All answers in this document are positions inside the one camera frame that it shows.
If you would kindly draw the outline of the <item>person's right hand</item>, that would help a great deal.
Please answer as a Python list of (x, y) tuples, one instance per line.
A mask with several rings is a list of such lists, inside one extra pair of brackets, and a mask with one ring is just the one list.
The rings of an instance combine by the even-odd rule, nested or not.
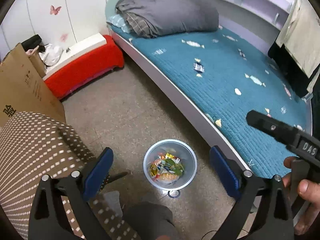
[(319, 215), (319, 184), (303, 179), (298, 184), (297, 193), (302, 199), (310, 203), (308, 209), (295, 225), (295, 234), (300, 236), (309, 231)]

